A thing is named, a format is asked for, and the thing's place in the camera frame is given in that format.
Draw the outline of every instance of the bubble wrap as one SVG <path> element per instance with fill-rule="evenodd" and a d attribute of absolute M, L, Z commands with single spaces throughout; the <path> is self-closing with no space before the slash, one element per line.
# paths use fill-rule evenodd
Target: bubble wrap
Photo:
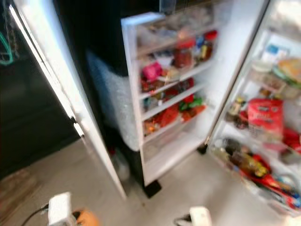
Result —
<path fill-rule="evenodd" d="M 129 148 L 138 151 L 138 135 L 128 77 L 114 74 L 90 51 L 87 51 L 87 60 L 106 122 L 119 131 Z"/>

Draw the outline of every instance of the white door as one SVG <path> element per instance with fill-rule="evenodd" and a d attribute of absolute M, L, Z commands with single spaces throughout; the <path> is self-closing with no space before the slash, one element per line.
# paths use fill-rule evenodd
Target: white door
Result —
<path fill-rule="evenodd" d="M 15 4 L 16 7 L 9 7 L 10 12 L 46 79 L 88 150 L 102 160 L 125 199 L 125 191 L 106 151 L 52 1 L 15 0 Z"/>

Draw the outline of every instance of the pink package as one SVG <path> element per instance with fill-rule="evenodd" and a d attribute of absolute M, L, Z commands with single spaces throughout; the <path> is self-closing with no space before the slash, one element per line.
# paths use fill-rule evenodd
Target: pink package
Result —
<path fill-rule="evenodd" d="M 255 136 L 282 140 L 283 136 L 283 101 L 269 99 L 252 99 L 248 103 L 249 125 L 260 131 L 254 131 Z"/>
<path fill-rule="evenodd" d="M 152 82 L 157 80 L 158 76 L 162 73 L 162 67 L 158 62 L 151 65 L 147 65 L 142 69 L 142 73 L 147 79 L 147 81 Z"/>

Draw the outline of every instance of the electrical cable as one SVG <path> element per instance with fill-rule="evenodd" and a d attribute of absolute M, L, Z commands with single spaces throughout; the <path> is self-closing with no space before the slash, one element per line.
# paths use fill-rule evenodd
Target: electrical cable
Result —
<path fill-rule="evenodd" d="M 43 206 L 42 208 L 40 208 L 40 209 L 34 211 L 31 215 L 29 215 L 29 216 L 26 218 L 26 220 L 21 224 L 21 226 L 26 225 L 26 223 L 27 223 L 34 215 L 36 215 L 37 213 L 42 212 L 42 211 L 47 212 L 47 211 L 48 211 L 48 207 L 49 207 L 49 204 L 47 203 L 47 204 L 46 204 L 45 206 Z"/>
<path fill-rule="evenodd" d="M 5 37 L 4 37 L 4 35 L 3 35 L 1 32 L 0 32 L 0 41 L 1 41 L 2 44 L 4 45 L 4 48 L 5 48 L 5 50 L 7 51 L 8 57 L 9 57 L 8 60 L 0 60 L 0 64 L 6 66 L 6 65 L 11 64 L 11 63 L 14 61 L 14 60 L 13 60 L 13 54 L 12 54 L 12 52 L 11 52 L 11 48 L 10 48 L 9 44 L 7 43 L 7 41 L 6 41 Z"/>
<path fill-rule="evenodd" d="M 187 215 L 184 215 L 183 217 L 181 218 L 176 218 L 174 219 L 174 225 L 176 226 L 182 226 L 179 221 L 186 221 L 186 222 L 191 222 L 191 216 L 190 214 L 187 214 Z"/>

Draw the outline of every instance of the tiled floor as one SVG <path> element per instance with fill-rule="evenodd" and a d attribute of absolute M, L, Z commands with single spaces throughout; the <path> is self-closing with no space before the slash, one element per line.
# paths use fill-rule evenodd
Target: tiled floor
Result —
<path fill-rule="evenodd" d="M 128 199 L 122 200 L 104 166 L 95 167 L 80 140 L 30 170 L 43 186 L 4 226 L 19 226 L 50 197 L 66 191 L 72 193 L 74 210 L 90 209 L 105 226 L 171 226 L 195 205 L 210 210 L 213 226 L 285 225 L 209 155 L 197 152 L 160 179 L 163 189 L 151 199 L 133 182 Z M 46 217 L 38 215 L 28 225 L 47 225 Z"/>

